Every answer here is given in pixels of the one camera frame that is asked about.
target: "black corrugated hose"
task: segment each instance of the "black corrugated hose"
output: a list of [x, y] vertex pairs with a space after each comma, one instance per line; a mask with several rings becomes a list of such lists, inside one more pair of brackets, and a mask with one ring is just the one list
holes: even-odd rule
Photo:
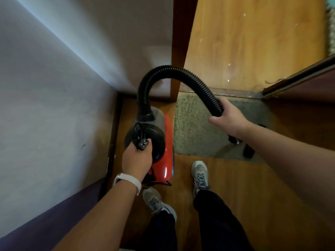
[[[155, 119], [149, 104], [149, 91], [154, 83], [161, 79], [172, 78], [179, 80], [190, 87], [202, 100], [209, 112], [216, 117], [220, 117], [224, 109], [221, 103], [214, 97], [210, 89], [192, 72], [163, 65], [149, 71], [142, 79], [137, 91], [138, 121], [153, 121]], [[238, 143], [234, 137], [229, 137], [232, 143]]]

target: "watch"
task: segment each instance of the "watch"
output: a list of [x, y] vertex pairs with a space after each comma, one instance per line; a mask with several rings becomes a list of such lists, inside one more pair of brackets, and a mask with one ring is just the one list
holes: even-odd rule
[[136, 179], [135, 177], [133, 177], [131, 175], [128, 175], [128, 174], [119, 173], [114, 179], [113, 187], [119, 180], [126, 180], [126, 181], [131, 182], [132, 184], [134, 184], [137, 187], [137, 194], [136, 195], [140, 194], [142, 184], [140, 183], [140, 181], [138, 179]]

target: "purple wall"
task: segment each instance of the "purple wall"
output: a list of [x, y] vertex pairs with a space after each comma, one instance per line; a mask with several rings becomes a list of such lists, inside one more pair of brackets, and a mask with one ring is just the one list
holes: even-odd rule
[[2, 237], [0, 250], [52, 250], [97, 204], [102, 182], [95, 182]]

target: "person's left hand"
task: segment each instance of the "person's left hand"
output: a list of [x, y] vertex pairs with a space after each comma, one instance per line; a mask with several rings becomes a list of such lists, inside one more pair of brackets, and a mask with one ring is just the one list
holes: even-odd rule
[[138, 150], [131, 142], [122, 156], [123, 173], [131, 175], [142, 182], [152, 165], [151, 153], [151, 139], [149, 139], [149, 144], [144, 151]]

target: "person's left arm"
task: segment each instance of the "person's left arm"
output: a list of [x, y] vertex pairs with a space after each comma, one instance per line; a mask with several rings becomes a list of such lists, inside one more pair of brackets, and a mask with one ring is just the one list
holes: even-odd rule
[[[122, 156], [123, 173], [140, 182], [152, 164], [152, 144], [144, 151], [130, 143]], [[98, 204], [57, 244], [60, 250], [118, 250], [123, 230], [137, 193], [134, 184], [120, 180]]]

